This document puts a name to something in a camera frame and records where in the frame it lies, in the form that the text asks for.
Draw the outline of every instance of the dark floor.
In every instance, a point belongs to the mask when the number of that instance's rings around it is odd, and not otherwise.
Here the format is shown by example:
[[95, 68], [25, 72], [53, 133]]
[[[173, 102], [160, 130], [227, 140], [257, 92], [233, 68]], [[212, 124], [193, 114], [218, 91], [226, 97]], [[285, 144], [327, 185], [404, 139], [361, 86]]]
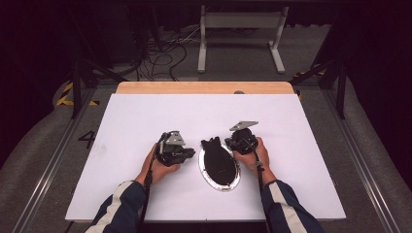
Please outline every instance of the dark floor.
[[[187, 57], [173, 69], [173, 74], [181, 81], [288, 81], [296, 72], [309, 69], [328, 27], [286, 28], [279, 47], [286, 68], [286, 74], [276, 72], [266, 41], [271, 39], [270, 31], [258, 30], [246, 36], [231, 31], [217, 31], [209, 36], [206, 73], [198, 74], [198, 43], [185, 44]], [[178, 47], [169, 54], [174, 62], [184, 57], [185, 51]], [[158, 62], [167, 63], [166, 56]], [[151, 64], [146, 63], [148, 72]], [[155, 66], [152, 76], [157, 80], [170, 80], [170, 66]], [[148, 74], [142, 67], [141, 80]], [[127, 76], [137, 80], [136, 73]], [[370, 125], [356, 93], [350, 83], [346, 90], [345, 120], [338, 120], [327, 96], [335, 93], [319, 90], [313, 83], [296, 88], [302, 92], [302, 106], [312, 127], [315, 138], [331, 177], [336, 182], [336, 190], [347, 215], [346, 219], [321, 221], [326, 232], [412, 232], [412, 193], [405, 185], [385, 148]], [[54, 102], [60, 96], [65, 83], [55, 94]], [[87, 142], [79, 141], [89, 130], [97, 131], [100, 120], [111, 93], [116, 85], [102, 80], [95, 89], [91, 100], [100, 101], [98, 106], [87, 106], [74, 127], [73, 135], [62, 153], [61, 163], [57, 163], [56, 173], [49, 177], [50, 185], [45, 185], [45, 196], [39, 200], [39, 208], [33, 218], [25, 224], [21, 232], [84, 232], [87, 223], [73, 223], [64, 219], [72, 193], [86, 163], [89, 149]], [[0, 232], [12, 232], [23, 212], [38, 180], [47, 169], [49, 161], [61, 146], [66, 127], [73, 121], [73, 108], [56, 106], [55, 110], [21, 140], [0, 171]], [[344, 123], [351, 130], [356, 146], [364, 159], [371, 176], [379, 187], [395, 226], [385, 227], [379, 218], [379, 207], [374, 205], [372, 194], [367, 190], [368, 182], [361, 175], [353, 149], [348, 144], [347, 135], [342, 131]], [[264, 232], [262, 222], [249, 223], [190, 223], [190, 224], [148, 224], [147, 232]]]

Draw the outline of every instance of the forearm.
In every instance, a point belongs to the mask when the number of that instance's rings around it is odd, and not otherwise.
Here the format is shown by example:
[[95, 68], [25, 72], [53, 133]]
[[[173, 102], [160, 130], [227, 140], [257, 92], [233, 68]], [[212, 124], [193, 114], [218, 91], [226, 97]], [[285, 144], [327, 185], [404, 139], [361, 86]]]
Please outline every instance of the forearm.
[[293, 189], [279, 180], [268, 183], [261, 201], [273, 232], [324, 232], [318, 221], [298, 202]]
[[124, 182], [101, 205], [86, 233], [136, 232], [138, 211], [145, 202], [143, 186], [137, 182]]

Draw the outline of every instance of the person's right hand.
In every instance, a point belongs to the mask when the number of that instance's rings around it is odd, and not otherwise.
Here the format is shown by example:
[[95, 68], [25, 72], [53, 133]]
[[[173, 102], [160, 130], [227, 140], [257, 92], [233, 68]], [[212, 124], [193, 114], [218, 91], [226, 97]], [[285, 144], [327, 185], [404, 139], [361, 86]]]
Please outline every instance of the person's right hand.
[[[266, 185], [267, 183], [276, 180], [275, 175], [273, 172], [270, 170], [269, 167], [269, 155], [267, 153], [267, 149], [264, 146], [263, 140], [260, 137], [257, 137], [257, 147], [256, 147], [257, 155], [260, 159], [261, 162], [261, 168], [263, 169], [262, 172], [262, 181], [263, 185]], [[247, 153], [247, 154], [240, 154], [238, 151], [233, 152], [234, 158], [237, 161], [242, 162], [245, 164], [246, 168], [249, 171], [252, 171], [255, 176], [258, 176], [258, 167], [256, 164], [256, 157], [253, 152]]]

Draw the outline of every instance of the small black object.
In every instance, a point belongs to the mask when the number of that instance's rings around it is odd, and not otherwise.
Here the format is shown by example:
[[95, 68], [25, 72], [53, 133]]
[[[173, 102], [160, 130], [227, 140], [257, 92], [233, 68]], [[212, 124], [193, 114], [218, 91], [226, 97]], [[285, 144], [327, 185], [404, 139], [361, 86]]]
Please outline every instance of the small black object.
[[258, 146], [258, 140], [249, 128], [234, 131], [231, 138], [224, 141], [231, 150], [236, 150], [240, 154], [251, 153]]
[[184, 163], [187, 158], [192, 158], [194, 149], [184, 149], [185, 141], [179, 131], [163, 133], [156, 147], [155, 156], [163, 165], [170, 167], [173, 164]]
[[233, 157], [222, 147], [221, 139], [216, 137], [201, 141], [205, 150], [205, 170], [217, 184], [230, 185], [236, 178], [236, 163]]

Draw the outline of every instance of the white metal frame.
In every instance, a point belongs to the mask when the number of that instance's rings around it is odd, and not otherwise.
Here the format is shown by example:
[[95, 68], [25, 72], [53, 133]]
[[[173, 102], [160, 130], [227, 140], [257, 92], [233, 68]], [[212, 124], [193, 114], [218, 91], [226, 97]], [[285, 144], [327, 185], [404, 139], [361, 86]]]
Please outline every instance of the white metal frame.
[[206, 71], [206, 28], [275, 28], [276, 36], [268, 45], [275, 61], [276, 68], [280, 74], [285, 73], [285, 67], [278, 52], [279, 41], [288, 16], [288, 7], [282, 12], [275, 13], [208, 13], [202, 6], [200, 17], [200, 51], [197, 72]]

